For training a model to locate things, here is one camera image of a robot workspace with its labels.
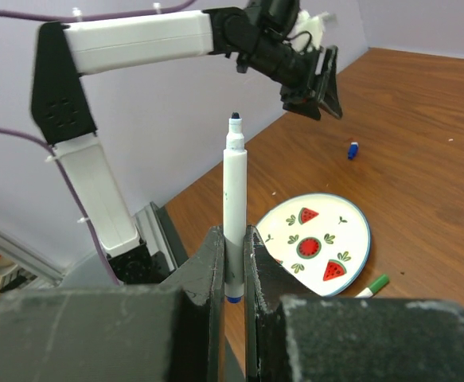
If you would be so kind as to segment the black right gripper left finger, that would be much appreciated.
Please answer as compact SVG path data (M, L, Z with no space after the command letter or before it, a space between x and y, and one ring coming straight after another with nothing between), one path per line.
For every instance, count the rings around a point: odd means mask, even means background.
M224 235L159 284L11 291L0 381L222 381Z

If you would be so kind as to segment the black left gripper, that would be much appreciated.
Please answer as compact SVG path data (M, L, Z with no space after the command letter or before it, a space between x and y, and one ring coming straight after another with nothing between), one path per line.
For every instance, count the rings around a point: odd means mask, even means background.
M320 108L335 119L341 119L342 108L337 91L337 55L336 45L326 48L322 69L315 83L316 90L314 80L319 54L297 53L291 45L270 41L266 37L257 41L252 53L239 54L236 69L245 73L252 68L281 84L279 94L285 111L310 119L320 119Z

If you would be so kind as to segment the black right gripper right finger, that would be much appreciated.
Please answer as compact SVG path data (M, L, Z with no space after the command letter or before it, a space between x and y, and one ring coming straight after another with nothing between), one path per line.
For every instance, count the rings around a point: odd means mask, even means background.
M464 309L404 298L323 298L244 237L249 381L464 381Z

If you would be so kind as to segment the blue pen cap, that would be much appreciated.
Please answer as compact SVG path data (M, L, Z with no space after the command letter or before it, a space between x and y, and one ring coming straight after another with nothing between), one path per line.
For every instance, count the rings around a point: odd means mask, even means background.
M348 149L347 158L349 160L353 160L357 156L358 149L359 149L358 142L351 142L349 149Z

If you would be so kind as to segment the green-end white pen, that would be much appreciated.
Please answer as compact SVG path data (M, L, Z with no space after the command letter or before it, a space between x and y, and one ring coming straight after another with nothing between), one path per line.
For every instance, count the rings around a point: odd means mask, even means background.
M376 295L380 290L386 287L390 282L390 278L383 274L375 279L369 286L363 289L355 298L371 298Z

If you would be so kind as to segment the plain white blue-end pen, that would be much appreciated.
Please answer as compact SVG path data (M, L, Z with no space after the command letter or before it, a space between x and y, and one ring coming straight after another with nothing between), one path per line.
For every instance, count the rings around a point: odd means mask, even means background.
M228 120L223 152L223 233L225 238L225 296L238 303L244 295L244 236L247 227L248 152L242 119L233 112Z

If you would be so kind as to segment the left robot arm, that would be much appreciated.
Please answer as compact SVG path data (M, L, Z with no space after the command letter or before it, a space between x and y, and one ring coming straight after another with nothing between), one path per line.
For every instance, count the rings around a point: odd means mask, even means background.
M135 133L139 114L126 116L126 96L109 96L107 116L92 114L85 76L203 56L236 57L281 87L286 111L319 119L341 117L337 47L322 46L322 16L296 1L251 1L244 8L97 16L47 21L37 32L30 110L33 121L90 220L99 251L124 284L148 283L152 257L109 166L98 126Z

